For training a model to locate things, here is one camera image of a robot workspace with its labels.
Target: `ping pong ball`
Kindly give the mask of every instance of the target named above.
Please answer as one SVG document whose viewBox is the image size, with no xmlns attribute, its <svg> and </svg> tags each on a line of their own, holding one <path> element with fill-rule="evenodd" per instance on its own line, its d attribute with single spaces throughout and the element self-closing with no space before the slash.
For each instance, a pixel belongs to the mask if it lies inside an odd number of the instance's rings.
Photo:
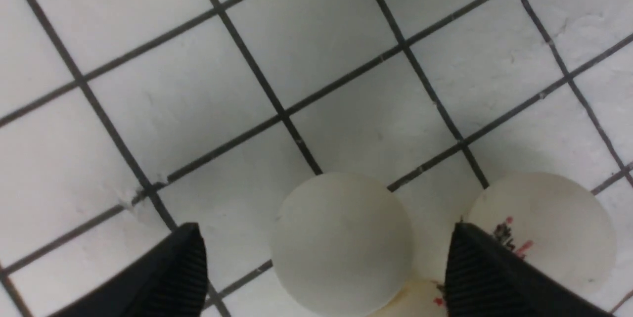
<svg viewBox="0 0 633 317">
<path fill-rule="evenodd" d="M 299 304 L 324 317 L 365 317 L 410 277 L 413 231 L 380 182 L 328 173 L 283 202 L 271 252 L 280 283 Z"/>
<path fill-rule="evenodd" d="M 601 287 L 615 265 L 616 236 L 595 196 L 548 173 L 518 173 L 494 182 L 477 198 L 468 222 L 526 263 L 581 296 Z"/>
</svg>

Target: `red stain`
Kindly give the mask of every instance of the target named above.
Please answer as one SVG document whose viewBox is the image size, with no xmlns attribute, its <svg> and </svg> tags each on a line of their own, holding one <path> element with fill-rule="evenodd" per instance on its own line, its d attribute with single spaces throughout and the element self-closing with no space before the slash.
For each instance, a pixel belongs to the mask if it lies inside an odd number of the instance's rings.
<svg viewBox="0 0 633 317">
<path fill-rule="evenodd" d="M 525 252 L 527 251 L 527 249 L 530 249 L 532 245 L 534 245 L 534 242 L 532 242 L 531 240 L 528 240 L 527 242 L 524 243 L 524 245 L 522 245 L 519 249 L 516 250 L 515 254 L 521 259 L 525 259 Z"/>
</svg>

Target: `grid paper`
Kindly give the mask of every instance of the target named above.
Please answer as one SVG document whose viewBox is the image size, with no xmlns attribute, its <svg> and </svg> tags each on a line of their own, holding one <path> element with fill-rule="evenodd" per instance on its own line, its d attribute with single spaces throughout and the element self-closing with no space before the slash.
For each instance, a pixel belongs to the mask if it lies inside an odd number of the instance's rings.
<svg viewBox="0 0 633 317">
<path fill-rule="evenodd" d="M 131 168 L 131 171 L 134 173 L 134 176 L 136 177 L 136 179 L 138 179 L 138 182 L 140 182 L 142 186 L 142 191 L 134 198 L 133 204 L 138 204 L 138 202 L 144 200 L 145 198 L 149 198 L 149 200 L 151 200 L 152 204 L 156 208 L 156 211 L 158 211 L 158 214 L 160 214 L 160 218 L 162 218 L 162 220 L 165 222 L 167 227 L 169 227 L 169 229 L 173 230 L 176 228 L 177 225 L 176 225 L 176 222 L 174 221 L 174 218 L 172 218 L 167 208 L 163 204 L 161 197 L 159 195 L 160 191 L 172 185 L 173 183 L 179 181 L 180 179 L 189 175 L 190 173 L 196 171 L 196 169 L 201 168 L 201 166 L 203 166 L 204 164 L 207 164 L 208 162 L 213 161 L 214 159 L 220 157 L 220 155 L 229 152 L 233 148 L 236 148 L 236 146 L 244 143 L 245 141 L 247 141 L 248 139 L 251 139 L 252 137 L 259 135 L 260 133 L 266 131 L 267 129 L 271 128 L 272 126 L 278 123 L 283 124 L 283 127 L 285 127 L 285 129 L 287 129 L 287 131 L 290 133 L 292 139 L 294 140 L 294 143 L 299 148 L 301 155 L 303 155 L 303 158 L 308 163 L 312 172 L 315 175 L 319 175 L 323 173 L 323 170 L 319 166 L 315 157 L 312 155 L 306 142 L 304 141 L 303 137 L 299 133 L 299 130 L 296 128 L 293 121 L 291 120 L 291 116 L 305 109 L 308 105 L 315 103 L 315 101 L 339 89 L 343 85 L 348 84 L 352 80 L 367 73 L 371 69 L 378 67 L 380 64 L 382 64 L 383 62 L 386 62 L 390 58 L 393 58 L 396 55 L 404 54 L 404 56 L 406 56 L 407 58 L 407 61 L 409 61 L 411 67 L 413 67 L 414 72 L 418 76 L 419 81 L 421 82 L 421 84 L 423 84 L 423 87 L 426 93 L 437 106 L 437 110 L 442 120 L 444 121 L 446 127 L 448 128 L 448 130 L 450 131 L 454 139 L 456 140 L 456 144 L 450 146 L 450 148 L 444 150 L 443 152 L 437 153 L 437 155 L 432 157 L 432 159 L 426 162 L 420 163 L 418 167 L 413 168 L 409 173 L 405 174 L 401 178 L 392 182 L 388 186 L 389 190 L 396 191 L 397 189 L 409 183 L 414 178 L 417 178 L 419 175 L 421 175 L 425 171 L 428 171 L 434 166 L 437 166 L 438 164 L 440 164 L 447 158 L 452 157 L 458 152 L 463 152 L 463 155 L 465 155 L 468 161 L 468 164 L 470 165 L 470 168 L 472 168 L 472 171 L 474 172 L 475 176 L 479 180 L 479 183 L 481 184 L 483 188 L 486 188 L 488 186 L 488 179 L 485 177 L 484 172 L 480 168 L 477 160 L 475 159 L 475 156 L 471 152 L 469 145 L 475 143 L 478 139 L 492 132 L 492 130 L 496 129 L 503 123 L 506 123 L 507 121 L 509 121 L 509 119 L 515 117 L 520 112 L 531 107 L 531 105 L 538 103 L 540 100 L 542 100 L 546 96 L 552 94 L 552 92 L 565 86 L 571 88 L 572 92 L 574 93 L 574 96 L 576 96 L 579 103 L 581 103 L 581 105 L 587 111 L 588 116 L 590 117 L 590 120 L 592 121 L 595 127 L 595 130 L 597 130 L 599 136 L 604 142 L 604 145 L 606 145 L 606 147 L 608 148 L 608 151 L 611 153 L 613 159 L 615 160 L 615 162 L 617 163 L 617 166 L 619 167 L 618 172 L 614 173 L 606 181 L 602 182 L 601 184 L 599 184 L 599 186 L 595 187 L 592 190 L 592 192 L 594 194 L 599 194 L 600 192 L 606 190 L 612 184 L 614 184 L 615 182 L 619 181 L 622 178 L 625 178 L 631 185 L 633 185 L 633 178 L 631 176 L 631 170 L 633 169 L 633 162 L 627 164 L 626 162 L 623 162 L 622 159 L 620 159 L 620 157 L 616 153 L 615 148 L 611 144 L 611 140 L 607 136 L 606 132 L 604 132 L 604 130 L 602 129 L 597 116 L 592 110 L 592 107 L 589 105 L 588 101 L 586 100 L 585 96 L 579 89 L 578 85 L 576 85 L 576 81 L 574 81 L 576 77 L 578 77 L 579 75 L 581 75 L 588 69 L 591 69 L 593 66 L 599 64 L 600 62 L 603 62 L 603 60 L 607 59 L 609 56 L 615 54 L 617 51 L 619 51 L 620 49 L 624 48 L 626 45 L 633 42 L 633 34 L 622 39 L 617 44 L 610 47 L 607 51 L 604 51 L 598 56 L 593 57 L 591 60 L 583 63 L 576 69 L 569 70 L 567 66 L 565 65 L 565 62 L 563 62 L 563 59 L 561 58 L 561 55 L 559 54 L 556 48 L 556 45 L 554 44 L 554 41 L 552 40 L 551 35 L 548 34 L 547 30 L 545 30 L 545 26 L 543 26 L 538 16 L 536 16 L 535 11 L 533 11 L 530 2 L 528 0 L 521 0 L 521 3 L 525 11 L 528 13 L 531 20 L 536 25 L 536 28 L 538 28 L 538 31 L 543 37 L 543 40 L 549 45 L 552 55 L 554 56 L 554 59 L 556 60 L 556 64 L 558 64 L 558 66 L 560 67 L 563 77 L 557 81 L 554 81 L 554 83 L 551 83 L 551 85 L 537 92 L 536 94 L 534 94 L 534 96 L 523 101 L 522 103 L 520 103 L 519 105 L 517 105 L 510 111 L 506 112 L 502 116 L 484 125 L 481 129 L 477 130 L 477 132 L 474 132 L 464 137 L 459 131 L 459 129 L 457 129 L 457 126 L 455 125 L 452 118 L 450 117 L 449 112 L 443 105 L 439 96 L 436 94 L 436 91 L 434 90 L 431 82 L 429 81 L 429 78 L 427 78 L 427 76 L 425 75 L 423 67 L 421 67 L 416 56 L 411 50 L 411 47 L 414 44 L 417 44 L 420 40 L 423 40 L 424 38 L 432 35 L 435 31 L 438 31 L 439 29 L 447 26 L 448 24 L 454 22 L 455 20 L 463 17 L 464 15 L 468 14 L 470 11 L 473 11 L 474 9 L 478 8 L 479 6 L 482 6 L 483 4 L 489 2 L 490 0 L 474 0 L 471 3 L 467 4 L 466 6 L 463 6 L 459 10 L 439 20 L 435 24 L 432 24 L 428 28 L 419 31 L 413 36 L 410 36 L 409 38 L 405 38 L 405 36 L 403 35 L 403 32 L 398 27 L 398 24 L 394 16 L 392 15 L 389 7 L 387 6 L 387 2 L 385 0 L 375 0 L 378 6 L 380 6 L 380 10 L 382 11 L 384 17 L 387 20 L 389 24 L 389 28 L 391 28 L 391 31 L 393 31 L 393 34 L 398 42 L 397 45 L 394 46 L 393 48 L 384 49 L 383 53 L 381 53 L 379 56 L 376 56 L 372 60 L 368 61 L 366 64 L 349 72 L 348 74 L 342 76 L 338 80 L 335 80 L 334 82 L 330 83 L 326 87 L 323 87 L 322 89 L 314 92 L 313 94 L 310 94 L 310 96 L 308 96 L 307 98 L 304 98 L 303 100 L 300 100 L 294 105 L 291 105 L 287 108 L 283 107 L 282 103 L 280 102 L 275 92 L 273 91 L 272 86 L 269 84 L 269 81 L 267 80 L 266 76 L 264 75 L 258 63 L 256 62 L 254 56 L 245 45 L 244 39 L 242 39 L 242 37 L 238 33 L 237 28 L 235 27 L 235 25 L 231 21 L 231 18 L 227 14 L 227 11 L 229 8 L 232 8 L 233 6 L 240 4 L 240 2 L 242 1 L 244 0 L 226 0 L 224 2 L 221 2 L 220 0 L 210 0 L 213 6 L 212 9 L 198 15 L 197 17 L 194 17 L 193 19 L 181 24 L 180 26 L 172 29 L 171 31 L 168 31 L 167 33 L 164 33 L 163 35 L 157 37 L 156 39 L 151 40 L 147 42 L 146 44 L 143 44 L 133 49 L 132 51 L 129 51 L 128 53 L 125 53 L 124 55 L 121 55 L 111 60 L 107 64 L 102 65 L 101 67 L 98 67 L 97 69 L 84 74 L 80 71 L 77 64 L 75 64 L 70 53 L 66 49 L 65 45 L 62 43 L 62 40 L 57 35 L 54 27 L 49 22 L 45 12 L 41 8 L 41 6 L 38 4 L 38 1 L 27 0 L 30 8 L 37 16 L 41 26 L 43 26 L 46 34 L 49 36 L 50 40 L 53 42 L 55 49 L 57 50 L 61 58 L 63 58 L 63 61 L 66 64 L 66 67 L 68 67 L 70 73 L 72 74 L 74 81 L 66 85 L 63 85 L 59 87 L 58 89 L 55 89 L 54 91 L 49 92 L 48 94 L 45 94 L 44 96 L 41 96 L 37 100 L 32 101 L 28 105 L 25 105 L 21 107 L 20 109 L 14 110 L 13 112 L 7 114 L 6 116 L 0 118 L 0 130 L 2 129 L 2 127 L 8 125 L 9 123 L 20 120 L 26 114 L 29 114 L 30 112 L 34 110 L 37 110 L 38 108 L 45 105 L 46 103 L 49 103 L 50 101 L 53 101 L 56 98 L 63 96 L 64 94 L 70 92 L 73 89 L 81 90 L 81 92 L 86 97 L 86 99 L 88 99 L 88 102 L 90 103 L 92 109 L 95 111 L 95 113 L 99 117 L 99 120 L 101 121 L 102 125 L 104 125 L 104 127 L 106 128 L 109 136 L 114 141 L 118 151 L 124 157 L 125 162 L 129 165 L 129 167 Z M 241 55 L 244 57 L 244 59 L 247 62 L 247 65 L 249 66 L 253 74 L 255 75 L 257 82 L 262 87 L 263 91 L 265 92 L 267 99 L 272 104 L 276 114 L 272 116 L 271 118 L 267 119 L 266 121 L 263 121 L 259 125 L 253 127 L 252 129 L 247 130 L 241 135 L 236 136 L 235 138 L 229 140 L 223 145 L 220 145 L 217 148 L 213 148 L 213 150 L 202 155 L 198 159 L 169 173 L 169 175 L 167 175 L 167 180 L 165 182 L 151 182 L 148 179 L 147 175 L 140 168 L 140 165 L 138 164 L 136 159 L 133 157 L 131 151 L 126 146 L 124 140 L 122 139 L 119 132 L 117 131 L 117 128 L 115 128 L 115 125 L 113 125 L 112 121 L 109 119 L 108 115 L 106 114 L 106 111 L 103 109 L 101 103 L 99 103 L 99 100 L 97 100 L 97 96 L 95 96 L 91 87 L 89 87 L 88 83 L 89 81 L 94 80 L 95 78 L 101 76 L 102 74 L 105 74 L 106 72 L 116 69 L 117 67 L 133 60 L 134 58 L 137 58 L 143 53 L 150 51 L 151 49 L 154 49 L 160 46 L 161 44 L 164 44 L 168 40 L 171 40 L 175 38 L 176 36 L 181 35 L 191 30 L 192 28 L 198 26 L 199 24 L 205 22 L 206 20 L 212 19 L 214 17 L 219 17 L 222 24 L 224 24 L 224 26 L 228 30 L 231 38 L 234 40 L 235 44 L 237 45 L 237 48 L 239 49 Z M 41 247 L 40 249 L 36 250 L 35 252 L 32 252 L 31 254 L 25 256 L 24 258 L 19 259 L 15 263 L 7 267 L 0 267 L 0 281 L 2 282 L 2 285 L 6 288 L 6 290 L 9 292 L 9 296 L 14 301 L 15 305 L 18 307 L 20 313 L 22 313 L 24 317 L 31 316 L 31 313 L 29 312 L 28 306 L 24 303 L 23 299 L 20 297 L 20 294 L 18 294 L 16 288 L 14 288 L 13 284 L 11 283 L 10 275 L 26 267 L 30 263 L 33 263 L 35 260 L 41 258 L 45 254 L 48 254 L 54 249 L 61 247 L 65 243 L 69 242 L 70 240 L 73 240 L 73 238 L 76 238 L 77 236 L 80 236 L 81 234 L 86 233 L 86 231 L 93 229 L 96 226 L 99 226 L 101 223 L 107 220 L 110 220 L 111 218 L 115 217 L 116 215 L 124 211 L 124 209 L 125 208 L 121 205 L 111 207 L 110 209 L 103 212 L 102 214 L 99 214 L 98 216 L 92 218 L 91 220 L 88 220 L 81 226 L 76 227 L 76 229 L 73 229 L 72 231 L 64 234 L 63 236 L 57 238 L 56 240 L 46 244 L 44 247 Z M 267 272 L 267 270 L 271 269 L 271 267 L 272 267 L 271 261 L 266 261 L 262 263 L 260 267 L 249 272 L 244 277 L 238 279 L 237 281 L 230 284 L 228 287 L 223 288 L 220 291 L 215 290 L 212 283 L 210 282 L 209 284 L 210 299 L 208 299 L 208 302 L 206 303 L 205 306 L 207 308 L 210 306 L 215 306 L 215 308 L 217 308 L 217 310 L 219 311 L 220 315 L 222 315 L 223 317 L 230 316 L 231 315 L 230 311 L 223 302 L 224 298 L 226 298 L 230 294 L 233 294 L 233 292 L 239 290 L 241 287 L 244 287 L 245 285 L 247 285 L 254 279 L 258 278 L 260 275 Z"/>
</svg>

